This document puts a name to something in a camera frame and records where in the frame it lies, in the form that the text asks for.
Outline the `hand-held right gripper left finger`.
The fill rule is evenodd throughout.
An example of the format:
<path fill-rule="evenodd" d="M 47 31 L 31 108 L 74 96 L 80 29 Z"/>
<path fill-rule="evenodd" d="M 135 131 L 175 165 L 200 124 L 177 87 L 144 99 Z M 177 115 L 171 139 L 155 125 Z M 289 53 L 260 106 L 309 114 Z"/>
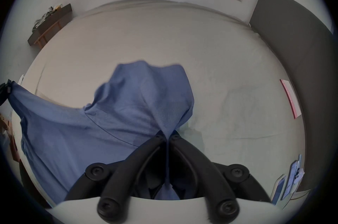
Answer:
<path fill-rule="evenodd" d="M 131 196 L 154 199 L 162 188 L 167 175 L 166 150 L 167 139 L 159 131 L 123 161 L 90 164 L 64 200 L 99 197 L 99 217 L 123 221 Z"/>

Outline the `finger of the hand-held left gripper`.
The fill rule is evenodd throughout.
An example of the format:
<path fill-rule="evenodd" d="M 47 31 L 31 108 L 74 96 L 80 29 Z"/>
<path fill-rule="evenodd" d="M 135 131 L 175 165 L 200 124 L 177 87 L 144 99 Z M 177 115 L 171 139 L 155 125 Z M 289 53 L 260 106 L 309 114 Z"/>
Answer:
<path fill-rule="evenodd" d="M 6 83 L 0 85 L 0 105 L 4 104 L 11 94 L 11 84 L 12 81 L 8 79 Z"/>

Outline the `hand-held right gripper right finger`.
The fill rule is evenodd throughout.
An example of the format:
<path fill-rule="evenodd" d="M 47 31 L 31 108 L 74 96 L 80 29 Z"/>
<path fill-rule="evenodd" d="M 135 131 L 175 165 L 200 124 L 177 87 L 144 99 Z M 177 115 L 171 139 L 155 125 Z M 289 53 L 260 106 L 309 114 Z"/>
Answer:
<path fill-rule="evenodd" d="M 180 200 L 204 197 L 211 222 L 234 221 L 237 198 L 271 204 L 247 167 L 212 162 L 177 131 L 169 137 L 169 182 Z"/>

